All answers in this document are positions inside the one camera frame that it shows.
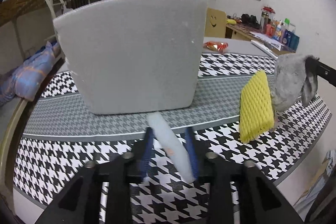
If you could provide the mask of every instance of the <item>wooden desk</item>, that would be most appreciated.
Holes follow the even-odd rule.
[[[294,51],[291,48],[285,45],[281,46],[281,50],[278,50],[274,46],[272,46],[270,43],[267,43],[266,41],[261,40],[258,37],[255,37],[251,32],[260,32],[260,31],[255,28],[245,26],[243,24],[234,24],[234,25],[227,24],[225,37],[231,38],[231,39],[245,40],[245,41],[251,41],[251,40],[258,41],[264,44],[266,47],[268,47],[276,55],[294,53]]]

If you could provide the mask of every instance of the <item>blue gripper pad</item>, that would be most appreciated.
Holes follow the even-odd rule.
[[[194,144],[193,144],[193,140],[192,138],[194,138],[194,131],[192,127],[188,127],[185,130],[185,140],[186,140],[186,150],[189,154],[189,160],[190,160],[190,165],[191,165],[191,170],[193,172],[193,177],[195,179],[198,178],[199,175],[199,170],[198,170],[198,159],[196,157],[196,153],[195,153],[195,148],[194,148]]]
[[[153,140],[154,140],[153,129],[150,128],[150,127],[147,128],[146,135],[145,135],[145,138],[148,138],[147,143],[146,143],[146,148],[145,148],[145,152],[143,153],[142,159],[139,163],[139,169],[141,171],[142,179],[145,178],[145,176],[147,175],[147,172],[150,168],[149,160],[151,159],[151,153],[152,153],[152,148],[153,148]]]

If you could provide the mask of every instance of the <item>yellow foam net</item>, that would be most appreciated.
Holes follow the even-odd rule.
[[[273,126],[274,116],[267,76],[260,70],[241,90],[240,141],[248,143]]]

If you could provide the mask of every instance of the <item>black and white houndstooth pattern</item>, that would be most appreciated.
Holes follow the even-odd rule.
[[[202,54],[198,76],[251,75],[258,70],[274,73],[276,61],[270,57],[242,54]]]
[[[275,60],[270,57],[240,54],[202,54],[198,76],[251,75],[258,70],[274,73]],[[57,73],[41,97],[78,92],[69,71]]]
[[[249,144],[239,141],[239,123],[197,131],[197,139],[226,160],[247,159],[272,181],[280,178],[322,132],[331,113],[317,96],[307,108],[301,102],[279,116],[273,133],[264,133]],[[184,134],[177,135],[185,143]],[[14,168],[14,185],[38,202],[48,205],[88,160],[103,163],[132,148],[133,141],[64,142],[22,138]],[[185,223],[207,212],[208,185],[187,184],[180,177],[158,141],[154,140],[151,170],[142,184],[130,185],[135,223]],[[237,204],[235,185],[231,186]],[[101,196],[100,220],[105,219],[107,185]]]

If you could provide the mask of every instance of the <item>snack package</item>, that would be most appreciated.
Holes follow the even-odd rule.
[[[224,53],[228,46],[229,45],[226,42],[217,42],[217,41],[208,41],[203,44],[203,48],[207,48],[208,50],[215,51],[218,53]]]

